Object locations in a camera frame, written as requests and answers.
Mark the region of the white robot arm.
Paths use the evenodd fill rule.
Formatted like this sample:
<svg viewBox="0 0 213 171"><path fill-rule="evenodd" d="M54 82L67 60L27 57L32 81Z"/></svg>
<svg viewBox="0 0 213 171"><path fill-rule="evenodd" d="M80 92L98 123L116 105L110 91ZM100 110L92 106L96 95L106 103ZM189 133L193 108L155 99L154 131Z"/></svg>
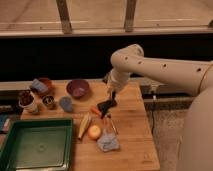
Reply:
<svg viewBox="0 0 213 171"><path fill-rule="evenodd" d="M213 171L213 60L151 58L131 44L114 51L110 63L109 92L120 92L137 74L194 97L184 119L176 171Z"/></svg>

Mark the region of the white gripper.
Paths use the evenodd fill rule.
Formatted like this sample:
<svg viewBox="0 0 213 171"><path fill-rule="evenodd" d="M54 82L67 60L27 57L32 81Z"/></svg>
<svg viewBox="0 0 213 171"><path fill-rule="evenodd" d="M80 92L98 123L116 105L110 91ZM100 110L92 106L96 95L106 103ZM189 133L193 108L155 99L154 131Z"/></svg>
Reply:
<svg viewBox="0 0 213 171"><path fill-rule="evenodd" d="M129 73L111 70L107 80L107 93L119 93L127 85L129 78Z"/></svg>

